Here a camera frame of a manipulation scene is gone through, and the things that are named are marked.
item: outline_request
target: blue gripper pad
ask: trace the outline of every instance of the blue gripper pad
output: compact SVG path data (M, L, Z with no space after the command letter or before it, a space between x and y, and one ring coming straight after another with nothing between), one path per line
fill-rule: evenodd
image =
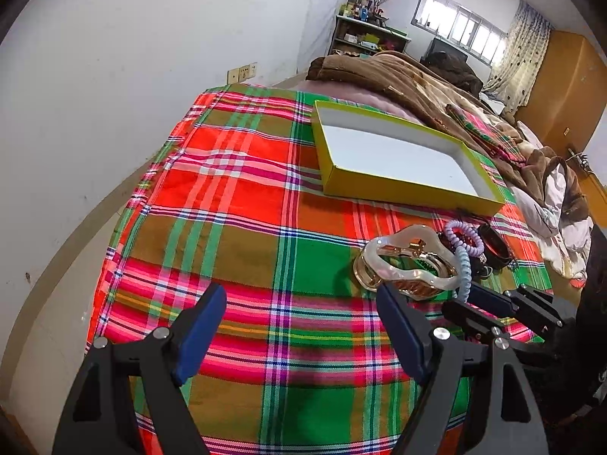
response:
M409 317L405 316L385 284L380 285L377 290L376 303L379 317L404 372L419 384L426 384L430 374L428 363L431 349L424 350L423 343L418 339L418 332L428 336L432 331L430 323L423 314L414 309L410 310Z
M207 298L208 302L196 318L179 349L179 358L177 366L173 370L173 376L180 384L198 373L226 311L228 298L223 287L211 284L200 299L204 299L207 293L211 293Z
M476 284L476 282L473 282L470 287L468 302L498 318L508 318L514 313L510 298Z

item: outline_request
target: brown blanket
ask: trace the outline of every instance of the brown blanket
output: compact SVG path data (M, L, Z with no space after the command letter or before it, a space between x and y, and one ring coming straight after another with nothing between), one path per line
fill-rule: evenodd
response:
M377 53L364 60L336 55L317 58L311 63L306 80L347 82L381 94L409 109L427 127L456 137L472 150L487 157L491 156L479 142L446 114L446 105L455 104L494 126L500 128L502 125L507 126L478 99L463 90L456 89L410 56L395 51ZM544 169L540 167L540 164L543 165L542 161L538 161L539 164L535 167L532 164L523 177L525 168L521 170L495 156L491 159L506 181L521 188L539 205L544 206L544 190L538 188L538 180L541 179L543 185L548 163L544 165ZM570 201L569 206L575 205L576 207L568 215L572 220L571 217L581 217L584 212L587 212L588 206L579 190L575 173L569 168L566 169L566 172L568 181L571 180L571 183L568 182L570 190L566 194L566 199Z
M524 179L527 189L533 194L533 197L543 202L546 191L546 178L559 165L563 166L566 179L565 199L563 200L561 217L572 223L583 221L590 216L590 210L586 197L582 193L577 181L577 175L562 157L557 156L553 149L543 147L539 150L533 150L529 159L527 159L527 165L521 168L521 177Z
M422 63L434 73L458 89L471 93L478 99L478 93L483 88L483 82L476 76L474 70L461 58L445 51L430 53Z

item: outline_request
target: blue coil hair tie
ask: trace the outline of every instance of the blue coil hair tie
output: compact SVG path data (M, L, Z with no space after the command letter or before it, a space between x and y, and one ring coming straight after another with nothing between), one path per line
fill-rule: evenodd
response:
M472 285L472 268L470 267L470 256L465 251L463 246L458 246L455 249L455 256L457 257L459 268L459 292L453 291L453 299L459 299L466 303L468 296L470 295L470 286Z

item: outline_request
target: gold hair clip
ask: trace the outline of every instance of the gold hair clip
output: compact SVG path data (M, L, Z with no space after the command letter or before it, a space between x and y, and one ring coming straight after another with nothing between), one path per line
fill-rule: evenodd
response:
M421 268L401 270L381 256L421 260L437 275ZM442 245L436 232L420 224L369 241L352 266L354 276L365 289L376 291L381 282L391 282L400 292L417 301L431 299L444 290L459 287L457 259Z

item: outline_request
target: wall outlet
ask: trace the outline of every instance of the wall outlet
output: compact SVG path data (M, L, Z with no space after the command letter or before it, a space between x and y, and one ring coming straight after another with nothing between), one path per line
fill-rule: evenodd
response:
M248 78L253 78L255 75L257 75L257 62L251 63L251 65L249 65L249 76L248 76Z
M233 70L228 70L228 85L232 83L238 83L239 73L241 72L240 68L235 68Z
M249 65L241 66L241 69L238 73L238 81L243 82L249 78Z

